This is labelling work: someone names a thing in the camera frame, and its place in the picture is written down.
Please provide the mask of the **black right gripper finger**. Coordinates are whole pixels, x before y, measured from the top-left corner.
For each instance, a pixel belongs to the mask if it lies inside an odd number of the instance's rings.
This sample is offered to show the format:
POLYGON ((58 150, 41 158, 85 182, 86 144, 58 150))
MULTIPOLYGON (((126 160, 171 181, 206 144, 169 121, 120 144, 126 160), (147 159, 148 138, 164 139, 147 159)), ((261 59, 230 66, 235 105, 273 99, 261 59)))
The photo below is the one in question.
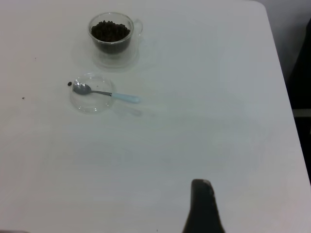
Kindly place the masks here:
POLYGON ((184 233, 224 233, 214 189, 208 180, 191 182, 190 211, 184 233))

